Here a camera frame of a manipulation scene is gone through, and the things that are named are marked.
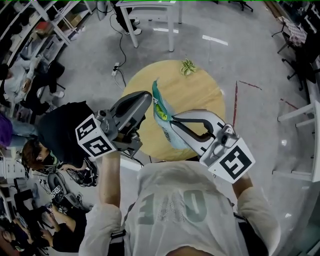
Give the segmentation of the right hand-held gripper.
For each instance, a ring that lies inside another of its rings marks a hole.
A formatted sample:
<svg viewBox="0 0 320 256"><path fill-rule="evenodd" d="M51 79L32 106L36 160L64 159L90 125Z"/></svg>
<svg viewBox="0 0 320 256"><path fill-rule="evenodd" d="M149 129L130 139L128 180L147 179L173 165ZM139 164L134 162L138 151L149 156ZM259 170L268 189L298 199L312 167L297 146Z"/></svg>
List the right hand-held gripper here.
<svg viewBox="0 0 320 256"><path fill-rule="evenodd" d="M172 119L171 128L201 156L199 162L217 177L234 184L255 164L243 138L236 135L233 127L225 125L215 113L193 109L175 114ZM202 123L207 132L198 135L183 123Z"/></svg>

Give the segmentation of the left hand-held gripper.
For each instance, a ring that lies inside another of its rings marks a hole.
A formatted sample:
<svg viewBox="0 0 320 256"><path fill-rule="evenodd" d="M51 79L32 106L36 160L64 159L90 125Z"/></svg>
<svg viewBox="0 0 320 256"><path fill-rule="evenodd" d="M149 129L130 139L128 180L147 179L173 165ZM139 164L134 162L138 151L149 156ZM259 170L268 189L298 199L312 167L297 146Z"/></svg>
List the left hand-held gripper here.
<svg viewBox="0 0 320 256"><path fill-rule="evenodd" d="M138 133L152 103L148 91L136 91L120 98L110 110L99 110L75 128L78 145L97 159L115 151L127 151L132 158L142 146Z"/></svg>

